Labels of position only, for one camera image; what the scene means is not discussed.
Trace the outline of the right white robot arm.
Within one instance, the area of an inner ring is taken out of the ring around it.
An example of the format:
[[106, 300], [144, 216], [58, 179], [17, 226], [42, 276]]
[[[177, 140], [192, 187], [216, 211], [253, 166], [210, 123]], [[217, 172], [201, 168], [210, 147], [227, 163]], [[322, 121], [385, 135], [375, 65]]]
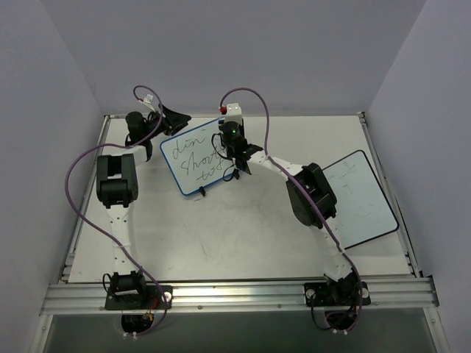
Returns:
[[361, 277], [335, 233], [337, 198], [322, 169], [316, 164], [294, 165], [272, 157], [265, 148], [249, 143], [244, 125], [224, 119], [219, 133], [225, 157], [235, 168], [250, 174], [258, 165], [286, 180], [286, 189], [295, 218], [309, 228], [322, 259], [327, 295], [335, 303], [353, 295], [353, 285], [361, 289]]

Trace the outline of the blue framed whiteboard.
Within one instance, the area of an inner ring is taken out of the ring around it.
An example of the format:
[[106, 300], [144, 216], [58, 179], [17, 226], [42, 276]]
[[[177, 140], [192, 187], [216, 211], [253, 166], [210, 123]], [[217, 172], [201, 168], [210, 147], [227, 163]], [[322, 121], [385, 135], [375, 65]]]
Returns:
[[229, 179], [234, 165], [224, 159], [219, 118], [195, 118], [180, 133], [160, 144], [160, 150], [180, 192], [190, 196]]

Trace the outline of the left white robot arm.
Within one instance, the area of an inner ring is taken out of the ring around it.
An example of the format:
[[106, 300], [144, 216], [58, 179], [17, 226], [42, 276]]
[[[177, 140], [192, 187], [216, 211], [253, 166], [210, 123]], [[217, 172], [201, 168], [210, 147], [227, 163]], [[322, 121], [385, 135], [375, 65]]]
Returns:
[[128, 113], [126, 149], [97, 158], [96, 195], [107, 212], [113, 241], [113, 273], [107, 275], [110, 284], [105, 288], [108, 296], [121, 296], [131, 308], [143, 307], [149, 298], [143, 271], [136, 264], [133, 210], [139, 194], [137, 167], [151, 159], [154, 137], [172, 137], [190, 120], [191, 116], [167, 107], [148, 115]]

